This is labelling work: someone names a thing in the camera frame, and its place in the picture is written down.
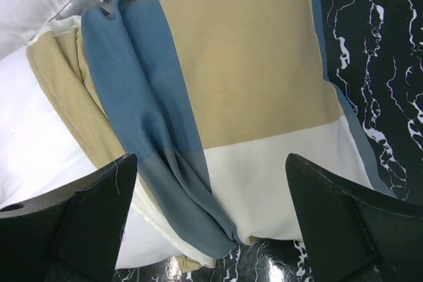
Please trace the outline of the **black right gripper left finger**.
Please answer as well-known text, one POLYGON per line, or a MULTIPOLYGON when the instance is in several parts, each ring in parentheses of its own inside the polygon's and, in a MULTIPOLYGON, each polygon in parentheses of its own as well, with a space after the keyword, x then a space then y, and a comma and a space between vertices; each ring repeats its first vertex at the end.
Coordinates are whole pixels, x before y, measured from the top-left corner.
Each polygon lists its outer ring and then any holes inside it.
POLYGON ((111 281, 137 174, 126 154, 48 193, 1 208, 2 281, 111 281))

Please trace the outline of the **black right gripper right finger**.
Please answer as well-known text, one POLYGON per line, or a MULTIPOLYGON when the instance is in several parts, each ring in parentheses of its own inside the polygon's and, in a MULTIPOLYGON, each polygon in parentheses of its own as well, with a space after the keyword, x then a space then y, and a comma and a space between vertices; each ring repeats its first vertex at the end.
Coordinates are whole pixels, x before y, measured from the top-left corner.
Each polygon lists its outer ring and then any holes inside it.
POLYGON ((296 154, 286 174, 315 281, 422 280, 421 206, 296 154))

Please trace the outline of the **blue beige patchwork pillowcase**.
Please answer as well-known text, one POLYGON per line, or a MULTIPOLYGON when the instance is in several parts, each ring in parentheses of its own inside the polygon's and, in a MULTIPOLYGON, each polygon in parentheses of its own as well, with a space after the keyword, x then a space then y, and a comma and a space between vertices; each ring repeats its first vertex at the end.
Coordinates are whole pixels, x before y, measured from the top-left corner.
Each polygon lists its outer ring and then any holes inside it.
POLYGON ((301 238, 291 153, 393 194, 327 79, 312 0, 113 0, 26 56, 97 168, 137 156, 135 210, 201 266, 255 238, 301 238))

